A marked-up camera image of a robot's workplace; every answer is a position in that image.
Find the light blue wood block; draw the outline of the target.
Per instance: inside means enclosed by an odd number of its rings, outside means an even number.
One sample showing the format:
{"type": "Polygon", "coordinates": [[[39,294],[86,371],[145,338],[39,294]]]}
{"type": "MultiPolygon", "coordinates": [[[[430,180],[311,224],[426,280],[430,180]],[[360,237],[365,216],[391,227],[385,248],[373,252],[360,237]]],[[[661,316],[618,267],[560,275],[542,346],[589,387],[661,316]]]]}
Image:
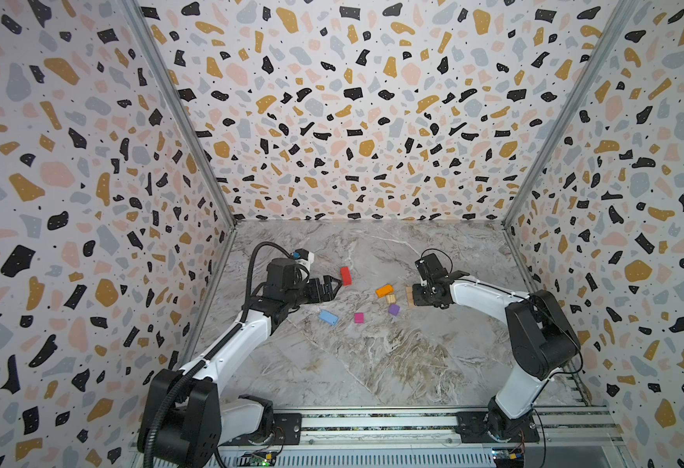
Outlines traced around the light blue wood block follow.
{"type": "Polygon", "coordinates": [[[338,321],[339,321],[339,318],[335,314],[333,314],[327,310],[320,310],[320,313],[318,313],[318,318],[320,318],[320,320],[322,320],[322,322],[324,322],[324,323],[326,323],[332,327],[336,326],[338,324],[338,321]]]}

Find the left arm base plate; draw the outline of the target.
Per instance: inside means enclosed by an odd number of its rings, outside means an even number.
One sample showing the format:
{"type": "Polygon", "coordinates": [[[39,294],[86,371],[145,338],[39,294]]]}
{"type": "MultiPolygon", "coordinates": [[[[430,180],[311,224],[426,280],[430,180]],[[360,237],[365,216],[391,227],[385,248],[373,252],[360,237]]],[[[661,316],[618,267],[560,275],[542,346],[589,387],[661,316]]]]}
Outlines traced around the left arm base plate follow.
{"type": "Polygon", "coordinates": [[[303,428],[302,413],[275,413],[267,432],[259,429],[257,434],[242,434],[220,445],[223,447],[246,447],[253,450],[264,447],[298,446],[303,428]]]}

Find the natural wood block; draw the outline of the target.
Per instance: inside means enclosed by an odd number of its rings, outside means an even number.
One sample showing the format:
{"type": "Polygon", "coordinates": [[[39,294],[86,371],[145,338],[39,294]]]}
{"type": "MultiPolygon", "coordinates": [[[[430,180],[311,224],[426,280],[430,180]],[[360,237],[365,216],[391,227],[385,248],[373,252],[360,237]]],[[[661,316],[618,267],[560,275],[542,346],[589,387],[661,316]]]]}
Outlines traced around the natural wood block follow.
{"type": "Polygon", "coordinates": [[[412,286],[407,286],[405,288],[405,295],[406,295],[408,308],[415,307],[414,297],[413,297],[413,287],[412,286]]]}

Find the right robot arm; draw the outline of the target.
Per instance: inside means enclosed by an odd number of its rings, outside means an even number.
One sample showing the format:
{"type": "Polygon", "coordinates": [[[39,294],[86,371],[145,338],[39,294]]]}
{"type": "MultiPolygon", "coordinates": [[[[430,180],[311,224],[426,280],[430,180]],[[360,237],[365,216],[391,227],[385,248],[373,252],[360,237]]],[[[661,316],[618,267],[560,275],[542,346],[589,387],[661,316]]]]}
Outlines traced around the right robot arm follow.
{"type": "Polygon", "coordinates": [[[546,290],[516,292],[482,282],[468,273],[444,268],[437,255],[426,251],[415,263],[420,282],[412,286],[412,303],[446,309],[466,306],[508,328],[513,368],[506,383],[491,398],[481,419],[470,417],[457,432],[487,436],[499,443],[523,433],[535,403],[548,382],[580,354],[560,304],[546,290]]]}

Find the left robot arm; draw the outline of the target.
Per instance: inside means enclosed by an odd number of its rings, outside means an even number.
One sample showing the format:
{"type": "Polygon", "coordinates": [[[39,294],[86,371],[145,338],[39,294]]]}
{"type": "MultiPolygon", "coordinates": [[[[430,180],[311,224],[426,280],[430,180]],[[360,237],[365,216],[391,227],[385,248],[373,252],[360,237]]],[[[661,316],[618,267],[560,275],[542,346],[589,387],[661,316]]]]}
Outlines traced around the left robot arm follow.
{"type": "Polygon", "coordinates": [[[203,467],[228,442],[246,438],[263,445],[275,439],[271,401],[241,395],[222,404],[221,393],[291,313],[336,298],[343,280],[311,277],[312,262],[306,251],[273,259],[265,281],[248,288],[242,311],[228,331],[189,363],[154,377],[137,440],[144,466],[161,459],[179,467],[203,467]]]}

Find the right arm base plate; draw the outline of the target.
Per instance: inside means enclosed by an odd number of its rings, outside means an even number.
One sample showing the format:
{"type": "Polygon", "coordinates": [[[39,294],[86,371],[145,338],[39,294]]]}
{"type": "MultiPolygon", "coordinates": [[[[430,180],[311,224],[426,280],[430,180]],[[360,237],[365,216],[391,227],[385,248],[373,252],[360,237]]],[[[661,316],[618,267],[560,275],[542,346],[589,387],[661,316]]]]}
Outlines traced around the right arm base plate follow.
{"type": "Polygon", "coordinates": [[[501,411],[459,411],[455,432],[463,444],[538,443],[541,437],[527,413],[519,419],[509,419],[501,411]]]}

